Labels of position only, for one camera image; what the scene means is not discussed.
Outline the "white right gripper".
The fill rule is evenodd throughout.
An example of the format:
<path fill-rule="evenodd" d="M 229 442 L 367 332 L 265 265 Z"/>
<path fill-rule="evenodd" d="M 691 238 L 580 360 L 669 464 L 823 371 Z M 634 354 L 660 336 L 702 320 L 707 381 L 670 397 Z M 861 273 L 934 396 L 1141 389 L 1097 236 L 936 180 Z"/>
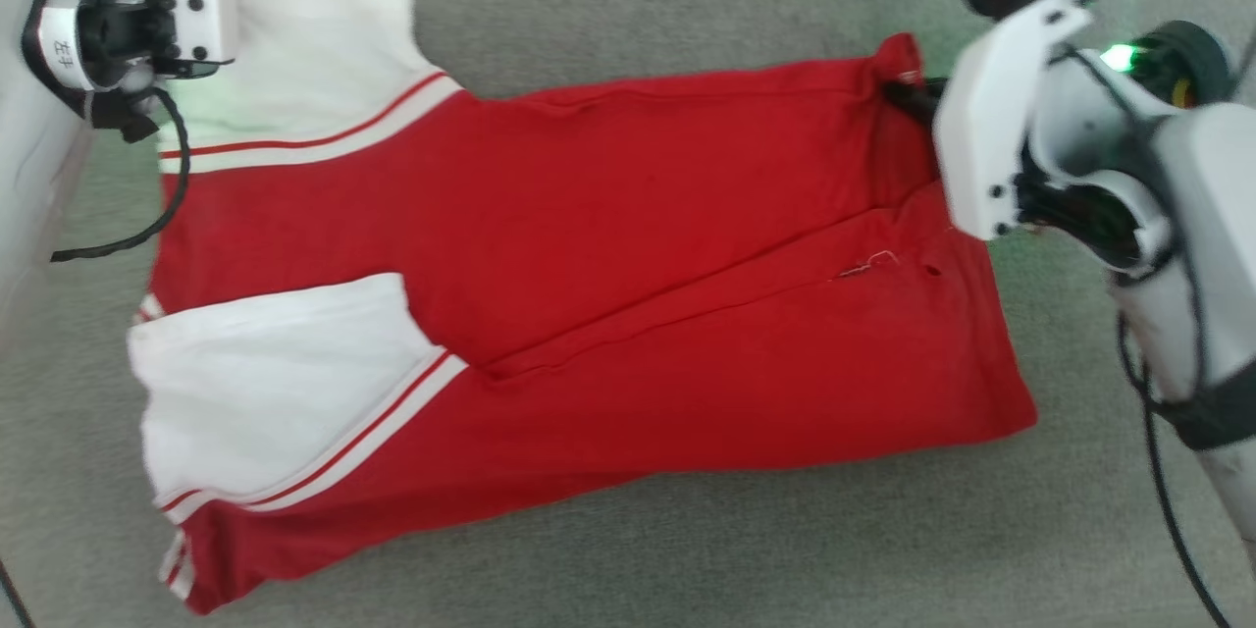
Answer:
<path fill-rule="evenodd" d="M 950 78 L 882 85 L 885 100 L 933 131 L 952 224 L 970 237 L 999 237 L 1017 216 L 1014 180 L 1048 62 L 1091 23 L 1085 5 L 1036 0 L 971 41 Z"/>

